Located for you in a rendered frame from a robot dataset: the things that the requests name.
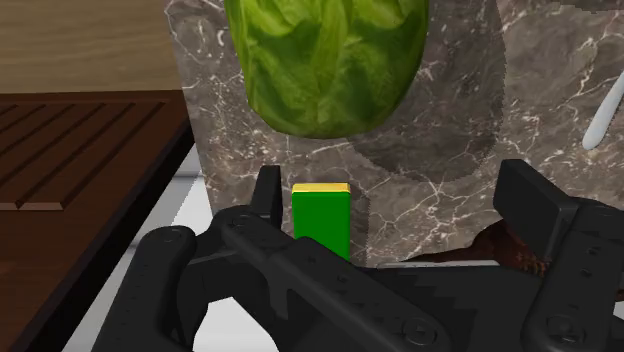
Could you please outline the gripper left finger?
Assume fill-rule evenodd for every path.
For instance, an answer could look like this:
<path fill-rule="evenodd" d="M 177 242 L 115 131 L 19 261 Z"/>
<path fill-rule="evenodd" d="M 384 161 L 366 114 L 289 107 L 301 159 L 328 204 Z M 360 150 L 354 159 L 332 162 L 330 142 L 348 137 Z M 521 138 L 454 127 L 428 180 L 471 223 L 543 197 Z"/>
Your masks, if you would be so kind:
<path fill-rule="evenodd" d="M 92 352 L 193 352 L 207 307 L 232 297 L 279 352 L 451 352 L 447 329 L 310 238 L 281 229 L 280 170 L 209 229 L 161 227 L 139 242 Z"/>

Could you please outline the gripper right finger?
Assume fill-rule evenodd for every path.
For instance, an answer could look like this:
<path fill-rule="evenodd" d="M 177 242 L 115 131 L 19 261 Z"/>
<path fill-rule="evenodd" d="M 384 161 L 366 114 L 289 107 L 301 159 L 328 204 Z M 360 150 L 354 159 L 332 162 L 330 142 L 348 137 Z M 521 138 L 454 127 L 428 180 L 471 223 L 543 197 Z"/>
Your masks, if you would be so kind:
<path fill-rule="evenodd" d="M 493 198 L 548 268 L 521 331 L 525 352 L 624 352 L 613 311 L 624 271 L 624 211 L 567 195 L 521 159 L 500 165 Z"/>

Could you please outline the green block with yellow top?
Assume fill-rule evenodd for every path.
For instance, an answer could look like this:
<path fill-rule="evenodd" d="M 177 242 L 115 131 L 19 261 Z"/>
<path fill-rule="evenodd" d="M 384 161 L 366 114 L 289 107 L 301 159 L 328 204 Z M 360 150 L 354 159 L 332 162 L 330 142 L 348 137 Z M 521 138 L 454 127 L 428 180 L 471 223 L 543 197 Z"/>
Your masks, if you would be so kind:
<path fill-rule="evenodd" d="M 291 192 L 293 233 L 349 261 L 351 192 L 348 183 L 298 183 Z"/>

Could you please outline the green lettuce head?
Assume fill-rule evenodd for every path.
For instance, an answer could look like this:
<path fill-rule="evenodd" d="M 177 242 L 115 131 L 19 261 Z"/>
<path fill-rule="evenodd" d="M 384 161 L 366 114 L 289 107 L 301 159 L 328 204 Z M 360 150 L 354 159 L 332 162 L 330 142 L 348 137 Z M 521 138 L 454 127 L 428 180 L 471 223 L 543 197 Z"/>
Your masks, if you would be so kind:
<path fill-rule="evenodd" d="M 382 125 L 419 69 L 429 0 L 224 0 L 247 102 L 272 129 L 334 139 Z"/>

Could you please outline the dark brown wooden cabinet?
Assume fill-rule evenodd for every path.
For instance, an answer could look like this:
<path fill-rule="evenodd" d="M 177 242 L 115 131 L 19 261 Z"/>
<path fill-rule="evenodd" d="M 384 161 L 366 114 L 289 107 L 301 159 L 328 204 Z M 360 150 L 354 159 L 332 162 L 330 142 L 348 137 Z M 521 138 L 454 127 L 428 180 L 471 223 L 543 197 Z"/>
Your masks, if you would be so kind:
<path fill-rule="evenodd" d="M 61 352 L 193 145 L 179 90 L 0 94 L 0 352 Z"/>

